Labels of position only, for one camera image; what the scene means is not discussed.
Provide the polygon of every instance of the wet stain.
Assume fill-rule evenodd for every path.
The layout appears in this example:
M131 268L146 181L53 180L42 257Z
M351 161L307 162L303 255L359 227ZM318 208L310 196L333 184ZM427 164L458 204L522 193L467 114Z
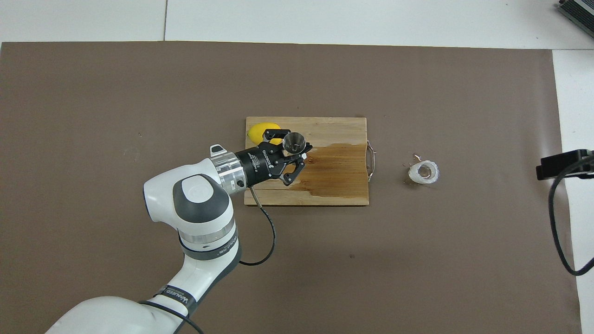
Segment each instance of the wet stain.
M367 198L365 151L366 144L315 147L291 189L320 197Z

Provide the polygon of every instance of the black cable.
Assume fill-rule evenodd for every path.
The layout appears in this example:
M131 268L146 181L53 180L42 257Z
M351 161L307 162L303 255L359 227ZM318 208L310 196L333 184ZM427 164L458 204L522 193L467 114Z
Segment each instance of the black cable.
M563 249L561 249L561 243L559 242L559 235L557 234L557 223L555 222L555 208L553 204L553 199L555 197L555 190L557 189L557 186L559 185L561 180L567 176L567 174L573 172L576 168L588 165L593 162L594 156L590 156L578 162L572 163L571 165L563 169L561 173L559 173L559 175L557 175L555 181L553 181L553 184L551 185L551 190L549 191L549 218L551 220L551 229L553 232L553 240L555 241L555 248L557 249L557 253L561 258L561 262L563 262L563 266L573 276L584 275L588 272L588 270L592 269L592 267L594 267L594 257L590 261L588 261L588 263L586 263L586 265L583 266L583 268L581 268L580 270L574 270L570 267L569 263L567 262L567 259L565 258L565 255L563 254Z
M188 318L187 316L181 314L181 313L177 313L176 311L173 311L172 309L170 309L169 307L165 307L163 305L157 304L157 303L153 303L152 301L147 301L147 300L142 300L138 302L139 304L142 305L148 305L148 306L152 306L154 308L158 308L159 310L165 311L167 313L171 313L174 316L182 319L183 321L189 323L190 326L192 326L196 332L200 333L200 334L204 334L204 332L202 331L202 329L200 329L200 327L198 327L198 325L196 323L194 323L190 318Z
M268 214L268 212L266 212L266 210L264 210L264 208L262 207L262 204L260 204L260 201L258 199L258 196L256 196L254 189L252 187L250 187L249 190L252 192L252 196L254 197L256 204L258 204L258 207L260 208L260 210L262 210L262 212L268 219L268 222L270 223L270 227L272 228L272 246L270 247L270 251L268 252L268 255L266 255L265 258L263 258L262 260L260 260L258 262L244 262L241 260L239 261L239 263L243 264L244 266L257 266L259 264L266 262L266 260L268 260L268 258L270 258L270 256L272 255L272 252L274 252L274 247L276 246L276 229L274 228L274 223L272 222L272 218L270 218L270 215Z

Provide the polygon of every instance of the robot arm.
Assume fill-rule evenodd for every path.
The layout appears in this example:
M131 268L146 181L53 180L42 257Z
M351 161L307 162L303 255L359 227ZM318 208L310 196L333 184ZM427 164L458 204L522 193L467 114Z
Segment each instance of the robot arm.
M305 166L306 153L312 146L302 135L290 130L266 132L256 147L233 153L213 145L209 158L172 169L144 184L148 214L153 221L177 230L185 254L181 270L153 298L143 304L119 297L93 298L67 312L48 333L179 330L182 319L160 308L189 317L210 288L241 258L229 195L267 179L278 178L289 185ZM273 145L269 143L272 138L283 138L283 143ZM290 164L295 165L295 171L283 174Z

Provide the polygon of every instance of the white table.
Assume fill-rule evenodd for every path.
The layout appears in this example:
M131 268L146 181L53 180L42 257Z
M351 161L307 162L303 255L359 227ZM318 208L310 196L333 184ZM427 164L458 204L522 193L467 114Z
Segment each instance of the white table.
M594 149L594 39L553 4L553 0L0 0L0 42L215 40L552 49L563 150ZM566 182L574 257L581 267L594 256L594 184ZM577 289L583 333L594 334L594 273L577 278Z

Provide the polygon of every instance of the metal handle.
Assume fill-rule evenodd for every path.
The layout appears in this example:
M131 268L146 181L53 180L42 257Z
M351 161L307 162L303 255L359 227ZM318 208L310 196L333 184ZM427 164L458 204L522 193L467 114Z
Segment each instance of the metal handle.
M371 143L367 140L367 148L365 150L365 160L367 160L367 152L371 153L371 165L367 166L367 182L371 181L373 172L375 172L375 154L376 151L371 147Z

